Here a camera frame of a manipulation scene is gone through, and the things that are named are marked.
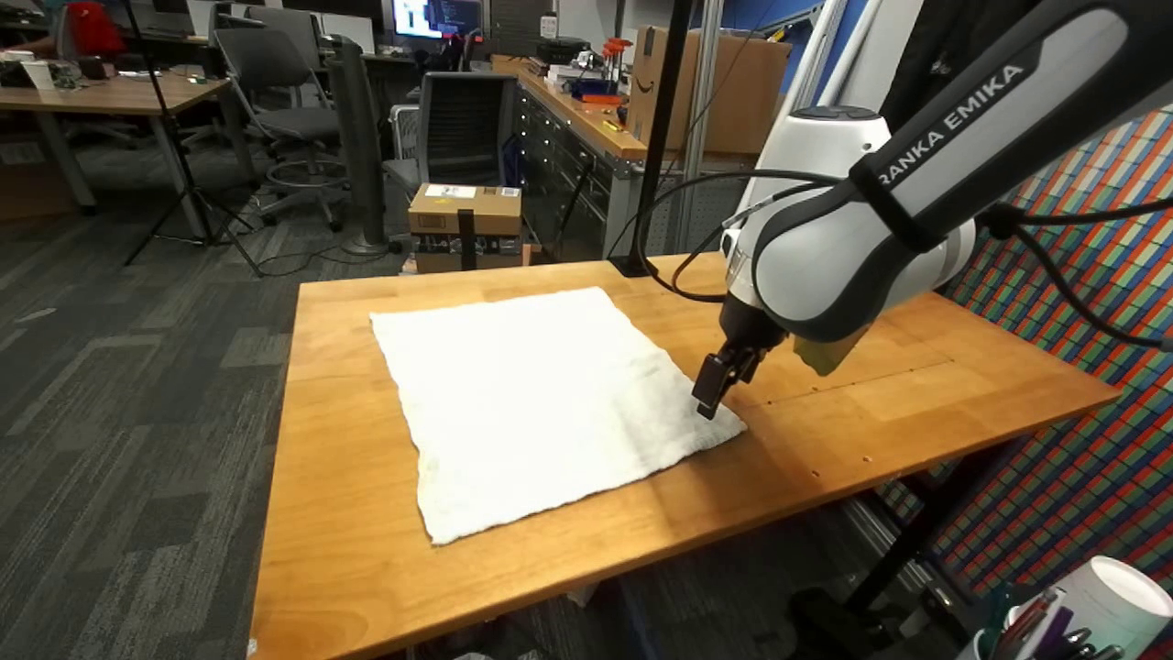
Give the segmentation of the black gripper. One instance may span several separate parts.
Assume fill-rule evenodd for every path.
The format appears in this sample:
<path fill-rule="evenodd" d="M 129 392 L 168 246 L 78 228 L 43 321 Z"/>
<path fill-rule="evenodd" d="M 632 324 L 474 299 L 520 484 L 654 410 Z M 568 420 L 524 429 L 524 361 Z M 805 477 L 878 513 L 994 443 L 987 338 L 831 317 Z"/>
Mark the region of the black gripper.
<path fill-rule="evenodd" d="M 699 410 L 713 410 L 734 387 L 751 382 L 762 356 L 783 340 L 783 329 L 767 311 L 738 299 L 723 301 L 720 328 L 726 333 L 723 361 L 707 356 L 691 382 Z"/>

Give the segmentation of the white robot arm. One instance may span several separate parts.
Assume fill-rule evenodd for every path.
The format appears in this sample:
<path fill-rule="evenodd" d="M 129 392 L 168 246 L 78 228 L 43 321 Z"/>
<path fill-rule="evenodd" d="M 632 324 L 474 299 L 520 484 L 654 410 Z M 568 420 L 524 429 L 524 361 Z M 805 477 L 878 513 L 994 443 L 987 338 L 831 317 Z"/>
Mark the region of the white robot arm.
<path fill-rule="evenodd" d="M 726 340 L 696 374 L 696 410 L 713 416 L 783 338 L 817 374 L 837 372 L 839 356 L 810 350 L 850 350 L 886 307 L 953 280 L 974 212 L 1161 104 L 1169 33 L 1169 0 L 1038 0 L 827 190 L 754 209 L 726 250 Z"/>

